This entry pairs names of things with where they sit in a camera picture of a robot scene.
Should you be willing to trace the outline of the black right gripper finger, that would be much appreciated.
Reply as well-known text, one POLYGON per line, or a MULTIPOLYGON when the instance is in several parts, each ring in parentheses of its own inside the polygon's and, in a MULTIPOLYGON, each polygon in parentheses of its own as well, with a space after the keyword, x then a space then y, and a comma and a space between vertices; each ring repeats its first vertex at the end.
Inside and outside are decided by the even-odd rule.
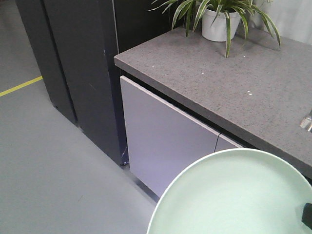
POLYGON ((303 207, 301 221, 306 226, 312 226, 312 204, 306 203, 303 207))

